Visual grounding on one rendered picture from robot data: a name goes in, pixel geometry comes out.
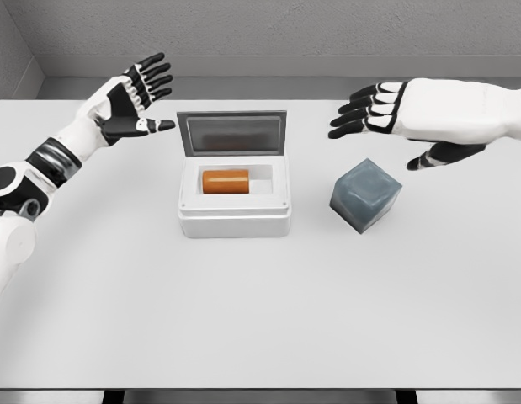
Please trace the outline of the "white box with hinged lid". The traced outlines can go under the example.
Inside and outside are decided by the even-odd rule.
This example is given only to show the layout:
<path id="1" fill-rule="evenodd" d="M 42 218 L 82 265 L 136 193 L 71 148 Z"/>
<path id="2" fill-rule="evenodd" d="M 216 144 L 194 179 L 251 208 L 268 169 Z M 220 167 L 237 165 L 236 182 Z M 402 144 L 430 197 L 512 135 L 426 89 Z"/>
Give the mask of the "white box with hinged lid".
<path id="1" fill-rule="evenodd" d="M 189 238 L 284 237 L 292 213 L 284 110 L 179 112 L 178 218 Z"/>

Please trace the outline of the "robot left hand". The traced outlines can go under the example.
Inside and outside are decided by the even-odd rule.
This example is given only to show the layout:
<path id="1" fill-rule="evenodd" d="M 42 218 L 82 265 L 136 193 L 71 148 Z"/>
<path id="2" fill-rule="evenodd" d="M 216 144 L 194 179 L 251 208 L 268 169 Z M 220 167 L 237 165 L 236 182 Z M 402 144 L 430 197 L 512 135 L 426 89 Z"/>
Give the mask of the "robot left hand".
<path id="1" fill-rule="evenodd" d="M 78 113 L 92 120 L 105 142 L 112 146 L 123 138 L 143 137 L 171 130 L 172 120 L 154 120 L 142 114 L 157 100 L 172 93 L 171 65 L 162 52 L 149 56 L 111 77 Z"/>

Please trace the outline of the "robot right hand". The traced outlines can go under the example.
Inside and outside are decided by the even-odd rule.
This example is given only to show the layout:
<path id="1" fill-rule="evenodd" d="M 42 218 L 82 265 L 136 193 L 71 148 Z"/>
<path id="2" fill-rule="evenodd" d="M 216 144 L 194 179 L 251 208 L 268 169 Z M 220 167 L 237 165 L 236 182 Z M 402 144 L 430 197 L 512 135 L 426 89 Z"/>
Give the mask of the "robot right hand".
<path id="1" fill-rule="evenodd" d="M 414 78 L 378 82 L 349 96 L 330 123 L 330 139 L 358 133 L 402 136 L 432 146 L 407 170 L 439 167 L 483 152 L 507 133 L 503 117 L 509 91 L 498 85 Z"/>

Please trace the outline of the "grey cube block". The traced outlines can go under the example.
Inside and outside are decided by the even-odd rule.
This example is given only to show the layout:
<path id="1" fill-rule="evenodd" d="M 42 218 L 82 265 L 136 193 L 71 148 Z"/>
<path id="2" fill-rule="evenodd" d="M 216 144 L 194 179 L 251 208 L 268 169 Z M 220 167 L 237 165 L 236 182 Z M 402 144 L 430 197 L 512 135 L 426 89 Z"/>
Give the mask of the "grey cube block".
<path id="1" fill-rule="evenodd" d="M 369 158 L 339 178 L 329 206 L 363 234 L 394 205 L 402 184 Z"/>

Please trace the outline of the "orange cylinder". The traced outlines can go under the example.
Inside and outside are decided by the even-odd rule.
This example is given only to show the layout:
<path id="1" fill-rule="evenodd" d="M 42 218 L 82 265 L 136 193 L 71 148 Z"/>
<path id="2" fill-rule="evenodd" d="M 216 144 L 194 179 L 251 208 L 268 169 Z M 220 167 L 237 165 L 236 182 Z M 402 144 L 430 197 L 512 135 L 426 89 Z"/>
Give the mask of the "orange cylinder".
<path id="1" fill-rule="evenodd" d="M 247 169 L 205 170 L 202 174 L 204 194 L 248 194 Z"/>

